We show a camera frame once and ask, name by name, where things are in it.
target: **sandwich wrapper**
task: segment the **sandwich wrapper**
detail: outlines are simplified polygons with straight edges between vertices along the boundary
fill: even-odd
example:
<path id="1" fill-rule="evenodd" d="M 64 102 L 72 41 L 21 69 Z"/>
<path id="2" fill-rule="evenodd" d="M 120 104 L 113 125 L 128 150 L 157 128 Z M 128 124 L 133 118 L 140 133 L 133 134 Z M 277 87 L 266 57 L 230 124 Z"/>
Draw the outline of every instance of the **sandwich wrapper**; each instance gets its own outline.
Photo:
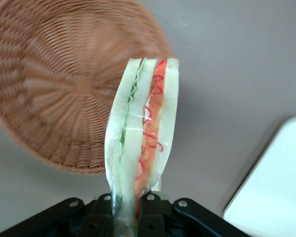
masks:
<path id="1" fill-rule="evenodd" d="M 160 190 L 174 135 L 179 61 L 130 59 L 105 137 L 115 237 L 136 237 L 139 199 Z"/>

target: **wicker basket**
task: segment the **wicker basket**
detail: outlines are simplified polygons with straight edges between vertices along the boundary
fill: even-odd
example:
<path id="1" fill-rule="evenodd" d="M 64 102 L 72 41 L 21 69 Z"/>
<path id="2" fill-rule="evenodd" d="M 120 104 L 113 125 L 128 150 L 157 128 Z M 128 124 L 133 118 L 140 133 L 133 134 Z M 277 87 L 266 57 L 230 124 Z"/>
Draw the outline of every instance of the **wicker basket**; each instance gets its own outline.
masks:
<path id="1" fill-rule="evenodd" d="M 0 122 L 57 168 L 101 174 L 129 58 L 172 56 L 136 0 L 0 0 Z"/>

